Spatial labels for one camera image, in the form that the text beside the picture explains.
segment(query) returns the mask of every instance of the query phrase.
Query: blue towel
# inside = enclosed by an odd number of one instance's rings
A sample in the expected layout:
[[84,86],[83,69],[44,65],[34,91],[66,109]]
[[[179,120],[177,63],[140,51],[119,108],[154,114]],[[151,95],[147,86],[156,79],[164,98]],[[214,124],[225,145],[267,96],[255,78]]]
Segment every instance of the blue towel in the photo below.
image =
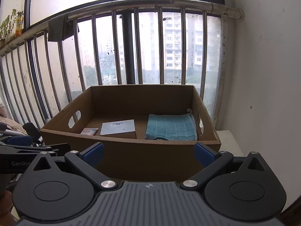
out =
[[148,116],[145,139],[194,141],[198,139],[195,121],[191,114]]

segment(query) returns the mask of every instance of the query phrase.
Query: white wall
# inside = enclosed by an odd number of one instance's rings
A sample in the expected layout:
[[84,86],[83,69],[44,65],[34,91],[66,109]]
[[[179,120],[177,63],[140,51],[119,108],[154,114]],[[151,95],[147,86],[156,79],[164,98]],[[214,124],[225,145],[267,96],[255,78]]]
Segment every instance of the white wall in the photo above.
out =
[[228,58],[218,127],[242,152],[273,169],[289,206],[301,194],[301,0],[234,0],[234,59]]

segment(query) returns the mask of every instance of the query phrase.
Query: logo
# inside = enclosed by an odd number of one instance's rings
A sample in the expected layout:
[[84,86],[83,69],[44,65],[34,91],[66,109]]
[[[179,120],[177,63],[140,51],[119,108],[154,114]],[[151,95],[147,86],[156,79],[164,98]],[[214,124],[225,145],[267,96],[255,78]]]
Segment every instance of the logo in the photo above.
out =
[[31,164],[31,162],[25,162],[25,161],[21,161],[21,162],[12,162],[11,163],[13,166],[29,166]]
[[153,185],[152,185],[151,183],[148,183],[148,184],[146,185],[146,187],[147,187],[147,188],[152,188]]

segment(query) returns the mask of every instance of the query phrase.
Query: cardboard box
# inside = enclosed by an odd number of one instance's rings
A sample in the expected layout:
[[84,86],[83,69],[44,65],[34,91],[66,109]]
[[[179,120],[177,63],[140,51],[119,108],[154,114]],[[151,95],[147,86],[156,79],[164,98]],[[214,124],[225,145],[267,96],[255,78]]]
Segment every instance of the cardboard box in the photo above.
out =
[[136,139],[134,120],[105,122],[101,126],[100,136]]
[[[218,151],[220,140],[208,112],[194,86],[116,85],[93,86],[69,103],[42,129],[46,145],[69,143],[83,151],[96,142],[104,144],[104,159],[97,169],[105,175],[135,181],[182,182],[202,169],[194,158],[195,141],[144,140],[149,114],[182,115],[192,110],[198,140]],[[77,112],[81,118],[69,128]],[[85,127],[101,127],[105,122],[134,120],[137,139],[80,135]],[[200,119],[204,132],[199,128]]]

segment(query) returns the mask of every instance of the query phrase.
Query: small packet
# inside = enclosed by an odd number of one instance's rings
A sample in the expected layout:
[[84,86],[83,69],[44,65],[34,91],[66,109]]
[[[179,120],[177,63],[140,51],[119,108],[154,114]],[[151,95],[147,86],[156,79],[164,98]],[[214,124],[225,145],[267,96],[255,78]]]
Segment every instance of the small packet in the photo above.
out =
[[93,136],[98,128],[84,128],[80,134]]

